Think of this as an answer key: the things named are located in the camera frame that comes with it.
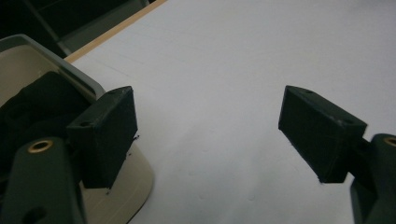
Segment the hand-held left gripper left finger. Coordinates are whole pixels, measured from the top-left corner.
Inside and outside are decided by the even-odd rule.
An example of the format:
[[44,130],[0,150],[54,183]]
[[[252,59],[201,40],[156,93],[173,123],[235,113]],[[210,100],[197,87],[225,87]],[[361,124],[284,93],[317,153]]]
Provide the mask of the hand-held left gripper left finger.
[[137,132],[134,91],[106,92],[66,127],[20,147],[0,224],[87,224],[79,184],[110,189]]

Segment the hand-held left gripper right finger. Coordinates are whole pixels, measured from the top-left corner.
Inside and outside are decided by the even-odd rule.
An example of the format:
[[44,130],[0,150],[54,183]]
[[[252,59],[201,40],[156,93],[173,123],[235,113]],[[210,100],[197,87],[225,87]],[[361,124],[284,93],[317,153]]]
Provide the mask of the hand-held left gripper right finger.
[[287,86],[278,122],[323,184],[353,175],[355,224],[396,224],[396,135],[363,138],[367,124],[319,94]]

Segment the beige plastic basket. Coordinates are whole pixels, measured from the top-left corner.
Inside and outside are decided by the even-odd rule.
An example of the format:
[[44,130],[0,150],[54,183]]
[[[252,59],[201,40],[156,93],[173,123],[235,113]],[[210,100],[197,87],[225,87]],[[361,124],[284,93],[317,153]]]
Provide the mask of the beige plastic basket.
[[[90,102],[89,107],[108,92],[95,80],[32,38],[26,35],[12,35],[0,39],[0,107],[22,88],[48,72],[63,76]],[[0,213],[10,172],[7,181],[0,183]],[[87,224],[128,224],[146,202],[152,184],[153,172],[149,163],[132,143],[110,189],[87,189],[82,184],[78,185],[88,219]]]

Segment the dark cloth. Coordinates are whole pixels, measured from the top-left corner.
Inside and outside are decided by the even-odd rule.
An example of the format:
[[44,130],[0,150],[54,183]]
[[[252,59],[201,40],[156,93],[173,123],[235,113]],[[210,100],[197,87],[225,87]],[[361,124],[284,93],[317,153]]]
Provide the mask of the dark cloth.
[[0,183],[7,181],[23,145],[48,136],[66,138],[65,127],[90,102],[63,76],[48,72],[0,107]]

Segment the dark metal stand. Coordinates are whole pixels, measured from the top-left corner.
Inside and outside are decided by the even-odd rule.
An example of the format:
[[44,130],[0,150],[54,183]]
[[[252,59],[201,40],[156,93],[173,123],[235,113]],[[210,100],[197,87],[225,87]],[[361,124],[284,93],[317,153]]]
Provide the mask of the dark metal stand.
[[66,56],[156,0],[22,0]]

